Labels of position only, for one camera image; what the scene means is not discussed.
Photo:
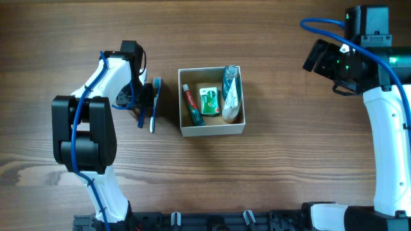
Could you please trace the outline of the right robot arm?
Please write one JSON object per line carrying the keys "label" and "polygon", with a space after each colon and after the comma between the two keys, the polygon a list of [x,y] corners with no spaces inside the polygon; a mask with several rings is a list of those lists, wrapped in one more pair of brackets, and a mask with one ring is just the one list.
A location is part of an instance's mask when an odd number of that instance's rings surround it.
{"label": "right robot arm", "polygon": [[370,207],[306,204],[306,228],[409,230],[410,48],[392,45],[385,5],[348,8],[338,23],[343,36],[314,28],[314,22],[300,23],[320,35],[303,67],[331,80],[336,94],[363,98],[372,128],[376,190]]}

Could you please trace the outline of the green Dettol soap box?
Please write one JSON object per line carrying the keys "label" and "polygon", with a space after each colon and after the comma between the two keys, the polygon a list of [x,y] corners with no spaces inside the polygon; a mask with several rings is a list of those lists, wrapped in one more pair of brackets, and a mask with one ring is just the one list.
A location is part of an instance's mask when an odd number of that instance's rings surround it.
{"label": "green Dettol soap box", "polygon": [[210,117],[217,116],[220,113],[218,88],[217,87],[201,88],[199,90],[199,93],[200,93],[200,102],[201,102],[200,113],[203,116],[210,116]]}

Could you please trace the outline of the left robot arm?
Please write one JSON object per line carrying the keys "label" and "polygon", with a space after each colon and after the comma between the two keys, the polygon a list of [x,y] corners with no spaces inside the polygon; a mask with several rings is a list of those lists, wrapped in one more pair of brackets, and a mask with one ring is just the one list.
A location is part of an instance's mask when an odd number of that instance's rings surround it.
{"label": "left robot arm", "polygon": [[100,53],[98,67],[84,85],[68,96],[56,96],[51,104],[54,158],[84,184],[105,230],[131,216],[113,168],[117,137],[112,109],[154,105],[146,74],[143,47],[124,40],[119,51]]}

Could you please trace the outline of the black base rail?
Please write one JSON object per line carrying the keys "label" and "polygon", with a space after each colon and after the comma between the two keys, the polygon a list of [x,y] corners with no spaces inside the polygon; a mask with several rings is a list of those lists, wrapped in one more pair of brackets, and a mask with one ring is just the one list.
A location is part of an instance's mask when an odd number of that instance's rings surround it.
{"label": "black base rail", "polygon": [[[301,210],[255,212],[253,216],[246,218],[242,212],[135,212],[124,221],[109,223],[109,227],[111,230],[316,230],[308,215]],[[348,227],[343,230],[410,230],[410,219],[361,214],[348,222]]]}

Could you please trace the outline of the white leaf-print lotion tube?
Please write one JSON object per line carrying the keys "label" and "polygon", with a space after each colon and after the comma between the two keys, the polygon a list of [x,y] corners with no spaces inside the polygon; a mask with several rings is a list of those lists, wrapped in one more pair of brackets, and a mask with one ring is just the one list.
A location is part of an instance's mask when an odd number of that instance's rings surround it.
{"label": "white leaf-print lotion tube", "polygon": [[236,78],[232,80],[231,86],[224,102],[222,117],[226,123],[233,123],[240,110],[240,101],[236,86]]}

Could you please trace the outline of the blue mouthwash bottle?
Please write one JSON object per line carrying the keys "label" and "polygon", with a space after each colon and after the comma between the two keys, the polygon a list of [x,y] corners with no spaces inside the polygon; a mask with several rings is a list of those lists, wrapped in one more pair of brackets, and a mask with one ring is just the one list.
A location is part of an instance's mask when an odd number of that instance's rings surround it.
{"label": "blue mouthwash bottle", "polygon": [[222,97],[226,100],[233,80],[238,77],[238,68],[235,65],[225,67],[222,82]]}

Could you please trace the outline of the blue white toothbrush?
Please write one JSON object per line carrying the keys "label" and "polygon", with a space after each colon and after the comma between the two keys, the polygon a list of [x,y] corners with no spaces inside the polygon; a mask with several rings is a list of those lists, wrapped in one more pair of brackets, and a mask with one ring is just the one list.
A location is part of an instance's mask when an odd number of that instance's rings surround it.
{"label": "blue white toothbrush", "polygon": [[154,99],[153,99],[153,108],[152,108],[152,115],[150,118],[150,132],[153,133],[155,130],[155,115],[157,110],[157,102],[159,99],[159,94],[161,90],[162,78],[156,77],[153,79],[153,89],[155,92]]}

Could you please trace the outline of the blue disposable razor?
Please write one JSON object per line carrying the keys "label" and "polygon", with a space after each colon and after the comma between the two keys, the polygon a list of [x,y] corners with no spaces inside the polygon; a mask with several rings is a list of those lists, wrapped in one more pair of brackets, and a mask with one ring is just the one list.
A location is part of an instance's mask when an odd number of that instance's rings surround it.
{"label": "blue disposable razor", "polygon": [[144,125],[144,119],[145,119],[145,107],[141,107],[139,118],[138,118],[138,123],[137,127],[142,128]]}

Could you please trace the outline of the Colgate toothpaste tube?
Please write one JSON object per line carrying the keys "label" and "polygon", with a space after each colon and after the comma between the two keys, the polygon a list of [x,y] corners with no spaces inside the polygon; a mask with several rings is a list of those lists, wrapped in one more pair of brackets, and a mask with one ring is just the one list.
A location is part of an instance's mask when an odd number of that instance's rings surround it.
{"label": "Colgate toothpaste tube", "polygon": [[203,125],[205,125],[205,122],[202,119],[202,116],[201,116],[201,114],[198,110],[198,107],[195,103],[195,100],[193,98],[193,95],[192,95],[188,85],[184,84],[182,86],[182,89],[183,89],[183,92],[184,92],[184,95],[185,95],[186,102],[188,104],[188,110],[189,110],[189,113],[191,115],[193,125],[194,126],[203,126]]}

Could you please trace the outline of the white open cardboard box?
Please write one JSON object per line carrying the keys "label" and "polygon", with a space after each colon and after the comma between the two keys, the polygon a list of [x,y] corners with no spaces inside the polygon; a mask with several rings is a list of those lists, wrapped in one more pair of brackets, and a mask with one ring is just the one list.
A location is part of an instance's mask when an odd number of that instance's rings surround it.
{"label": "white open cardboard box", "polygon": [[222,115],[214,117],[204,116],[205,125],[195,126],[188,110],[188,103],[182,86],[186,84],[193,95],[193,100],[200,108],[200,89],[216,87],[218,89],[219,107],[222,108],[223,72],[225,67],[202,67],[179,69],[179,122],[180,130],[184,137],[196,137],[207,135],[241,134],[246,125],[244,102],[240,102],[240,111],[236,119],[228,123]]}

